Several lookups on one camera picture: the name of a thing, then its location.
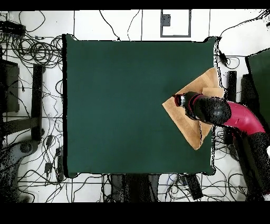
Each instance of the green table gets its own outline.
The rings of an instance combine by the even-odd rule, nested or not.
[[[162,103],[213,67],[215,41],[77,41],[63,35],[69,175],[212,174],[211,132],[195,151]]]
[[[259,112],[270,127],[270,49],[247,57],[247,60],[259,96]]]

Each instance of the folded cloth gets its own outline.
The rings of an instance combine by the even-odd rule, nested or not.
[[[224,90],[218,84],[216,68],[207,70],[197,79],[179,90],[176,94],[184,94],[189,91],[205,94],[209,97],[223,97]],[[210,132],[212,125],[202,123],[198,120],[192,120],[187,117],[184,108],[176,107],[173,97],[169,98],[162,105],[192,148],[195,150],[199,149],[205,137]]]

